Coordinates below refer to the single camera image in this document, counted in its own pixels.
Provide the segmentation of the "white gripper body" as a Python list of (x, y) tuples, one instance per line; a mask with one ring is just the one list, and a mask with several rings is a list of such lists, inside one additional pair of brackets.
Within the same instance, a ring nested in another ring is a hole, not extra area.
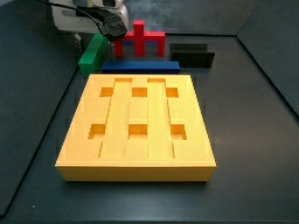
[(90, 18), (70, 8), (85, 11), (93, 18), (102, 11), (120, 16), (124, 26), (128, 27), (128, 13), (124, 0), (50, 0), (52, 4), (69, 6), (68, 9), (52, 6), (53, 23), (58, 30), (66, 32), (97, 33), (98, 28)]

